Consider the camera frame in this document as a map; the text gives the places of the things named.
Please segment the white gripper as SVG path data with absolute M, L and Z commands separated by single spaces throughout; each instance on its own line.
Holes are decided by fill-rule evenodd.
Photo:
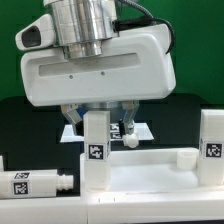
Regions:
M 78 136 L 84 126 L 77 104 L 123 101 L 119 130 L 131 135 L 138 100 L 165 98 L 176 86 L 169 44 L 170 32 L 161 24 L 122 31 L 95 57 L 67 60 L 60 48 L 28 52 L 21 58 L 26 96 L 35 106 L 62 105 Z

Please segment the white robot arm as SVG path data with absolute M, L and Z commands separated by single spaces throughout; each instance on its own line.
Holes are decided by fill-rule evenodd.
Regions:
M 131 0 L 43 0 L 48 12 L 15 37 L 25 93 L 35 106 L 60 105 L 74 130 L 79 107 L 126 114 L 120 132 L 134 132 L 140 100 L 175 88 L 170 56 L 175 35 L 166 20 Z

